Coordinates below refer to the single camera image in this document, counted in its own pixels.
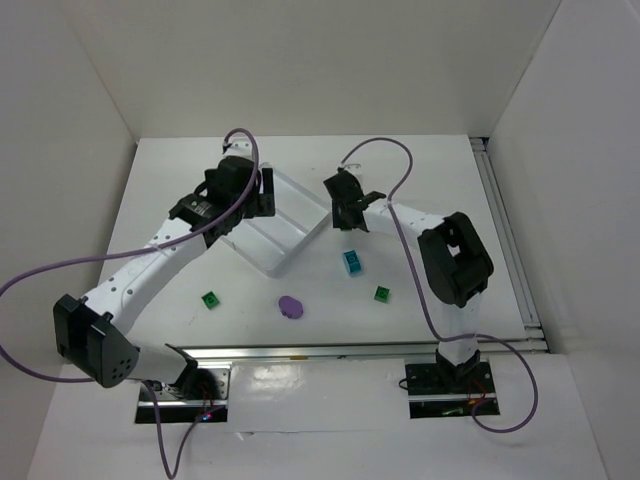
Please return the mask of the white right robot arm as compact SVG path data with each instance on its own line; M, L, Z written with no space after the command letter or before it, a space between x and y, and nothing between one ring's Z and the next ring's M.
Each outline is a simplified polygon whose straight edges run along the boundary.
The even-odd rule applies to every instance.
M359 180L340 167L324 181L333 226L343 231L396 233L406 252L417 248L430 288L449 332L436 350L436 365L449 386L464 382L480 361L476 337L481 295L493 262L471 219L462 212L427 214L377 191L363 192Z

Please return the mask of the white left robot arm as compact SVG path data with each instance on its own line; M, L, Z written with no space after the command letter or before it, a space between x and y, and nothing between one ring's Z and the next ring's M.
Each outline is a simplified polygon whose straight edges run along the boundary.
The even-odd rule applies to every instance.
M189 263L245 219L275 214L274 175L247 158L227 156L182 197L137 255L81 298L53 307L58 353L91 380L112 388L125 380L159 382L193 398L215 378L183 349L137 346L126 337L156 295Z

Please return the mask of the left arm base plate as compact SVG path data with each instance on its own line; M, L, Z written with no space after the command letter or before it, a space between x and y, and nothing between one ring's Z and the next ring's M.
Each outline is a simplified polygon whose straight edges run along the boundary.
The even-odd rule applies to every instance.
M190 397L180 397L165 384L152 383L163 424L190 424L196 416L201 418L202 423L227 422L231 364L209 362L203 368L209 371L215 386L199 380Z

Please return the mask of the green lego brick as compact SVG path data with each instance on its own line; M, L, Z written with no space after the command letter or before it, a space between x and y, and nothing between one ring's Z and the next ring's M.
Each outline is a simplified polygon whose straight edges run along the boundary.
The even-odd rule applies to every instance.
M212 291L204 294L201 300L208 310L215 308L220 303L218 297Z
M390 289L378 286L374 293L374 299L381 303L388 303L390 299Z

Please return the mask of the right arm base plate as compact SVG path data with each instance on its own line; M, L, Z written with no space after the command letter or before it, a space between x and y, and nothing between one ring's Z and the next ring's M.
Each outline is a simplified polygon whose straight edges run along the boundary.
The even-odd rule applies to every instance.
M482 361L461 383L447 386L435 363L405 365L405 377L398 382L408 395L411 419L496 416L500 407L488 362Z

